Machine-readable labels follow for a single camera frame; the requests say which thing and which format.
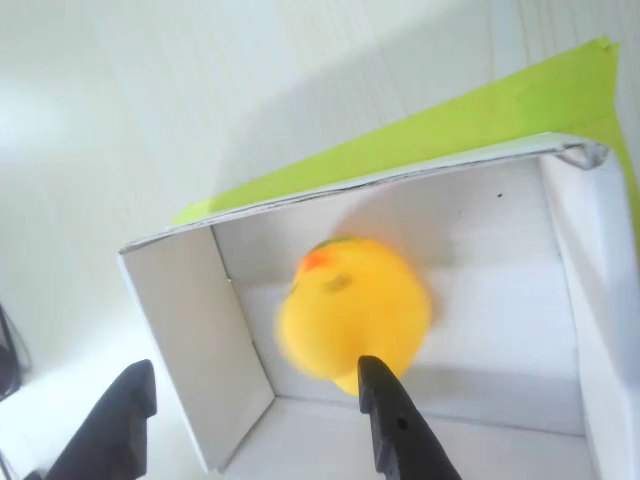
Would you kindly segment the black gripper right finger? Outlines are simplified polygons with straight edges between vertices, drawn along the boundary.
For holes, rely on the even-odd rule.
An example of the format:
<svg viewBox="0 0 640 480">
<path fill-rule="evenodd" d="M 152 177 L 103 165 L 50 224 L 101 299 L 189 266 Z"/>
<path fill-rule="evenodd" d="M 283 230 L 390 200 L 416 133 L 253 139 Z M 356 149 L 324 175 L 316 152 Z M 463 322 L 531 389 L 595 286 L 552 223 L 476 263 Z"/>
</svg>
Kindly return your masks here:
<svg viewBox="0 0 640 480">
<path fill-rule="evenodd" d="M 360 412 L 369 416 L 376 471 L 387 479 L 460 480 L 436 435 L 391 369 L 358 360 Z"/>
</svg>

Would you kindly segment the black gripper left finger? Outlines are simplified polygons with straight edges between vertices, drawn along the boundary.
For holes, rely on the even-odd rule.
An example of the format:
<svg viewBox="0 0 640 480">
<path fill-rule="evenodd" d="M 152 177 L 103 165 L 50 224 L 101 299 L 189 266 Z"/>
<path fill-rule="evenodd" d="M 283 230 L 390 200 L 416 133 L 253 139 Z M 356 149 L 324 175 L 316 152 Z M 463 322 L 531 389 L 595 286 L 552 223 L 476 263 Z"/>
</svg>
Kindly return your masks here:
<svg viewBox="0 0 640 480">
<path fill-rule="evenodd" d="M 57 460 L 29 479 L 139 479 L 147 473 L 147 420 L 157 413 L 153 364 L 129 365 L 107 388 Z"/>
</svg>

